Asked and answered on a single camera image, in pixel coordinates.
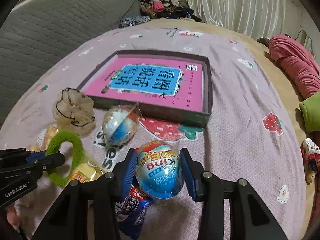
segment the gray mattress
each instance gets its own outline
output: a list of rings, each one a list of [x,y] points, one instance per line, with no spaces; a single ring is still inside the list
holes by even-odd
[[[12,11],[0,29],[0,127],[54,64],[134,15],[138,0],[32,0]]]

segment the oreo snack package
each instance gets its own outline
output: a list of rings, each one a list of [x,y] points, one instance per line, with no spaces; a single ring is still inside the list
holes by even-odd
[[[139,238],[147,209],[154,203],[139,187],[134,177],[129,196],[122,203],[115,203],[118,226],[132,240]]]

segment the beige mattress edge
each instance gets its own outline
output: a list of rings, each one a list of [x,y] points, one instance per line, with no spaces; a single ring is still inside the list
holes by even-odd
[[[246,35],[241,33],[233,32],[231,30],[223,29],[217,26],[197,23],[190,20],[175,20],[175,19],[157,19],[151,22],[144,23],[140,25],[141,27],[177,27],[180,30],[190,30],[190,31],[200,31],[204,33],[220,34],[228,36],[231,39],[236,39],[244,42],[250,52],[254,55],[255,59],[262,66],[263,70],[266,72],[269,80],[273,83],[274,87],[277,89],[278,94],[286,108],[288,115],[291,119],[294,131],[296,133],[299,143],[308,137],[304,128],[304,121],[301,111],[299,109],[299,103],[303,99],[296,91],[295,86],[291,83],[290,79],[285,75],[285,73],[272,62],[269,49]],[[311,218],[314,195],[316,191],[315,183],[307,185],[306,183],[306,209],[303,224],[301,225],[299,240],[303,238],[305,232],[308,228],[308,224]]]

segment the white curtain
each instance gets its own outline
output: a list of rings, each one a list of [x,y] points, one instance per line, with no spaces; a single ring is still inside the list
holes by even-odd
[[[186,0],[209,24],[251,36],[271,38],[284,25],[285,0]]]

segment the plastic-wrapped egg toy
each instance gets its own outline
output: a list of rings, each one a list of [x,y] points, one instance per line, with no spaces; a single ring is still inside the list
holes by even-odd
[[[163,140],[151,141],[138,151],[136,178],[153,199],[170,199],[183,187],[178,151]]]
[[[137,105],[111,107],[102,123],[106,144],[121,145],[129,141],[139,125],[139,115]]]

